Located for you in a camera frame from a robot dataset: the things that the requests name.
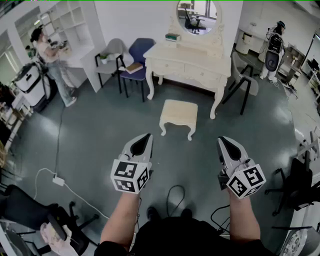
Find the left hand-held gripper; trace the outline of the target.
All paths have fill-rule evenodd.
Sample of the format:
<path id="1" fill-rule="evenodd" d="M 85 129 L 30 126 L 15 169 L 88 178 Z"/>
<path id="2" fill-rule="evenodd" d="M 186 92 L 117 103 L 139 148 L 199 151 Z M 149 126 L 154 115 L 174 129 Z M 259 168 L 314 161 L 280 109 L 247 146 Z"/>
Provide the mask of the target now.
<path id="1" fill-rule="evenodd" d="M 141 134 L 128 141 L 113 161 L 110 178 L 116 191 L 139 194 L 151 177 L 153 135 Z"/>

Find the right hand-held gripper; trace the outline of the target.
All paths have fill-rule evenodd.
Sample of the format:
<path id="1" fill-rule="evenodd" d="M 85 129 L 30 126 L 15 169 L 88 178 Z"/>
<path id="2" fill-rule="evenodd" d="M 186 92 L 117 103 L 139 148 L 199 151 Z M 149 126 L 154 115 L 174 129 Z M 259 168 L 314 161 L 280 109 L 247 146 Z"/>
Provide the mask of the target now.
<path id="1" fill-rule="evenodd" d="M 223 166 L 232 161 L 240 161 L 235 166 L 225 166 L 219 173 L 221 190 L 228 188 L 238 199 L 244 199 L 256 193 L 266 183 L 261 166 L 253 159 L 248 159 L 248 154 L 240 143 L 232 138 L 219 136 L 216 146 Z"/>

